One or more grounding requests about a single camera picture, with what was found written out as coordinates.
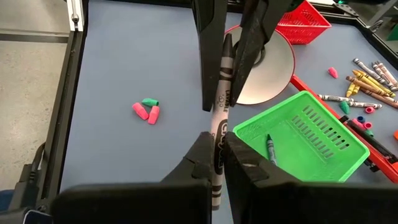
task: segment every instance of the red rail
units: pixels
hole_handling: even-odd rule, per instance
[[[321,100],[317,94],[314,93],[301,79],[297,76],[293,75],[290,80],[291,84],[293,84],[298,90],[309,91],[328,111],[333,114],[337,119],[340,119],[340,116],[333,111],[323,100]],[[366,147],[368,147],[370,151],[369,159],[378,166],[378,168],[391,180],[393,183],[398,183],[398,163],[390,164],[390,162],[384,158],[384,156],[375,149],[372,145],[370,145],[365,139],[363,139],[360,135],[358,135],[355,131],[353,131],[347,124],[344,124],[347,129],[349,129]]]

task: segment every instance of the green eraser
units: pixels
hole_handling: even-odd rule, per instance
[[[159,106],[159,101],[152,98],[145,98],[141,103],[146,106]]]
[[[369,130],[369,129],[367,129],[367,130],[365,131],[365,133],[368,134],[368,135],[370,135],[370,136],[372,136],[372,137],[374,137],[373,132],[372,132],[371,130]]]
[[[345,114],[349,114],[349,106],[346,101],[342,101],[339,106]]]

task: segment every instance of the yellow crayon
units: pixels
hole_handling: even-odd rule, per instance
[[[358,93],[359,88],[361,88],[359,85],[355,85],[354,90],[353,90],[353,95],[356,95]]]
[[[368,80],[359,70],[353,70],[354,75],[356,76],[356,78],[366,84],[368,84],[369,86],[380,90],[380,94],[381,95],[386,95],[389,96],[384,90],[382,90],[381,88],[379,88],[376,84],[374,84],[371,80]]]
[[[346,92],[346,97],[349,97],[349,96],[351,96],[353,94],[354,87],[355,87],[354,83],[350,83],[349,84],[348,90]]]
[[[386,87],[384,87],[382,84],[380,84],[377,80],[375,80],[373,77],[370,77],[368,74],[366,74],[366,72],[360,71],[358,70],[358,72],[360,74],[362,74],[365,78],[367,78],[368,80],[370,80],[371,82],[373,82],[375,85],[377,85],[381,90],[385,91],[387,93],[387,95],[389,95],[390,97],[395,97],[396,94],[393,93],[391,90],[387,89]]]

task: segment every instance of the table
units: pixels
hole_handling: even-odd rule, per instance
[[[192,12],[177,7],[90,1],[89,27],[73,110],[61,191],[78,184],[157,182],[181,160],[200,131],[210,129],[201,110],[200,65]],[[240,22],[229,13],[226,28]],[[383,59],[356,28],[333,24],[310,45],[295,46],[296,75],[319,94],[342,95],[344,80],[356,68],[352,59]],[[340,72],[337,80],[327,68]],[[259,105],[238,105],[230,112],[237,124],[294,95],[289,85],[276,98]],[[139,119],[131,105],[143,98],[160,101],[155,126]],[[358,101],[374,101],[359,94]],[[337,103],[330,103],[339,114]],[[351,117],[362,114],[352,109]],[[366,116],[386,147],[398,153],[391,138],[396,111],[387,105]],[[382,173],[360,167],[349,182],[389,182]],[[226,187],[213,223],[232,223]]]

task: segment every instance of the metal frame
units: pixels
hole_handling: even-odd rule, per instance
[[[186,0],[169,0],[167,3],[163,0],[122,0],[125,2],[138,2],[146,4],[159,4],[178,7],[190,7]],[[398,55],[392,51],[376,34],[371,32],[366,24],[357,17],[349,16],[341,10],[322,4],[313,4],[317,10],[331,23],[348,24],[355,26],[361,31],[369,43],[375,47],[396,69],[398,69]],[[242,12],[243,6],[229,2],[229,12]],[[66,149],[68,145],[68,137],[70,125],[73,115],[73,106],[80,74],[81,58],[83,56],[85,37],[88,25],[88,0],[83,0],[83,14],[85,16],[85,27],[83,32],[71,31],[69,35],[65,59],[61,71],[61,77],[58,84],[57,96],[55,99],[52,118],[50,121],[49,133],[47,135],[44,156],[42,161],[42,170],[39,179],[39,195],[37,197],[37,208],[43,212],[48,212],[49,203],[60,190],[62,180],[63,163],[65,160]],[[299,90],[309,89],[303,81],[296,76],[291,82]],[[339,117],[326,103],[320,102],[329,109],[337,118]],[[370,160],[377,165],[380,170],[393,182],[398,183],[398,169],[395,169],[387,159],[385,159],[375,148],[367,143],[363,138],[358,136],[371,151]]]

